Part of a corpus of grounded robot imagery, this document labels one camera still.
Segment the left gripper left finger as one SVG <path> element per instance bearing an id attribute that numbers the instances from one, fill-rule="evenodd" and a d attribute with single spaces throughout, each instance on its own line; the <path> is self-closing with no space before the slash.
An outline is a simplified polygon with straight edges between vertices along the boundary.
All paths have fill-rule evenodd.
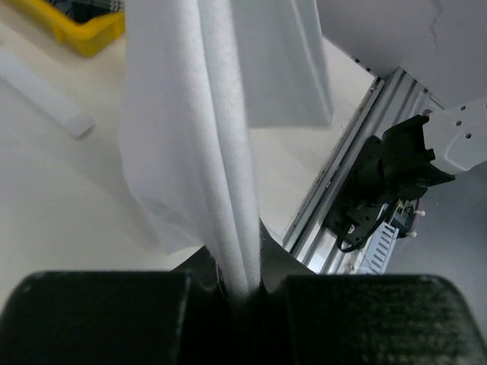
<path id="1" fill-rule="evenodd" d="M 222 364 L 228 308 L 200 249 L 171 271 L 38 271 L 1 313 L 3 364 Z"/>

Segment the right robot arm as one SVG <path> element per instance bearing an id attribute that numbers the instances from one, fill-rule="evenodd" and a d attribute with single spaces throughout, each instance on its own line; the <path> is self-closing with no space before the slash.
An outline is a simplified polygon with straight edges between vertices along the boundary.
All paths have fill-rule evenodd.
<path id="1" fill-rule="evenodd" d="M 352 191 L 371 204 L 414 200 L 484 162 L 486 97 L 481 97 L 386 130 L 378 157 L 354 173 Z"/>

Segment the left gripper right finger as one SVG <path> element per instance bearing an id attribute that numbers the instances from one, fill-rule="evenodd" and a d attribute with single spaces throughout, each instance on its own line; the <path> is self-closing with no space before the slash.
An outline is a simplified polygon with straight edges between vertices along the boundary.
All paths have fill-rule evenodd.
<path id="1" fill-rule="evenodd" d="M 317 275 L 260 230 L 259 364 L 484 364 L 457 287 L 437 275 Z"/>

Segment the white skirt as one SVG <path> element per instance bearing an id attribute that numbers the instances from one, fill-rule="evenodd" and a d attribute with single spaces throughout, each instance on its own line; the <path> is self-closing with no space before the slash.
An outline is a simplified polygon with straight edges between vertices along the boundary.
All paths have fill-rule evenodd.
<path id="1" fill-rule="evenodd" d="M 260 282 L 249 128 L 333 122 L 313 1 L 128 1 L 123 172 L 171 251 L 203 243 L 228 293 Z"/>

